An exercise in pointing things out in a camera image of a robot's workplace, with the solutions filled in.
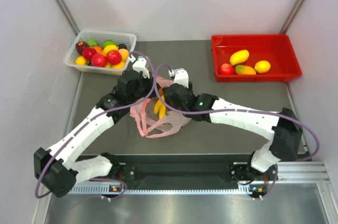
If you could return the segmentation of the yellow banana bunch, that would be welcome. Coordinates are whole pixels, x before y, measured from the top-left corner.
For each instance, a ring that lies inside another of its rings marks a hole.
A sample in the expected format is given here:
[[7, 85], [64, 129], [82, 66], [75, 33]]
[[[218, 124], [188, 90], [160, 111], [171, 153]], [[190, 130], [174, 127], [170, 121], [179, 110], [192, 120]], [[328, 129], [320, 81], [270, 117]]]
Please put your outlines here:
[[156, 104], [154, 106], [154, 114], [158, 116], [159, 119], [162, 119], [167, 114], [167, 108], [166, 106], [161, 102], [161, 100], [165, 100], [164, 96], [164, 89], [161, 88], [159, 91], [160, 98], [157, 99]]

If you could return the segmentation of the pink translucent plastic bag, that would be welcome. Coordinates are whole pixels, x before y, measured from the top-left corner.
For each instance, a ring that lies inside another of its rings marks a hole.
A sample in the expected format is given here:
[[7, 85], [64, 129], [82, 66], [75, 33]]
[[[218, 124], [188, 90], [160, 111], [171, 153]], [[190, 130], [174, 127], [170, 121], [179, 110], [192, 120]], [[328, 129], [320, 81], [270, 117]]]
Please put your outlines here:
[[167, 109], [167, 114], [159, 119], [154, 114], [157, 97], [150, 97], [130, 108], [130, 116], [135, 120], [139, 134], [146, 138], [166, 137], [182, 129], [190, 119], [180, 113]]

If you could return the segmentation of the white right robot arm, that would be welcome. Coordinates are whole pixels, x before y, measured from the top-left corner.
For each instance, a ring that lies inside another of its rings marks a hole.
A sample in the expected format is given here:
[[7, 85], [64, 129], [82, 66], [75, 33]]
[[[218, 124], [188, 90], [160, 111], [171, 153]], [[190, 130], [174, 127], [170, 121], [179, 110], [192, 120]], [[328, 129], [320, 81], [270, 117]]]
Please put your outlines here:
[[297, 160], [303, 130], [297, 124], [294, 112], [288, 108], [283, 108], [279, 113], [254, 110], [215, 95], [195, 95], [191, 88], [177, 83], [164, 89], [164, 100], [194, 121], [225, 124], [267, 139], [268, 142], [250, 156], [246, 167], [250, 179], [261, 178], [280, 161]]

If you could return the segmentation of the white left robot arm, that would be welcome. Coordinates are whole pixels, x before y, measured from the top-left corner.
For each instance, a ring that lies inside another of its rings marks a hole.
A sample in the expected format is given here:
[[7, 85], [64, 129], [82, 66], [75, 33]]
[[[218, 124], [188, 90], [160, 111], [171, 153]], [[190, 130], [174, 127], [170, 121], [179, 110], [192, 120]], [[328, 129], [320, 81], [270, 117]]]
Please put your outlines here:
[[103, 132], [116, 125], [130, 108], [153, 92], [154, 78], [136, 70], [118, 77], [113, 90], [101, 97], [89, 115], [67, 136], [47, 150], [39, 148], [33, 155], [34, 175], [57, 198], [68, 194], [79, 182], [97, 176], [114, 180], [120, 168], [107, 153], [78, 161], [78, 157]]

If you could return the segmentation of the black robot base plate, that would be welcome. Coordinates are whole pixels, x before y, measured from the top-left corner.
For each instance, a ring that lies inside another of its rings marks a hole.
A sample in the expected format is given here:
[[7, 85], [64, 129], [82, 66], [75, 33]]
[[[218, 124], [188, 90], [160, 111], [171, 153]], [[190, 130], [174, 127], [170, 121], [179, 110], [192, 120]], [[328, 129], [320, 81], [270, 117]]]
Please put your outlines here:
[[273, 181], [277, 170], [257, 171], [249, 162], [237, 162], [236, 155], [113, 155], [109, 157], [111, 177], [144, 181], [150, 176], [169, 178], [215, 178], [225, 183]]

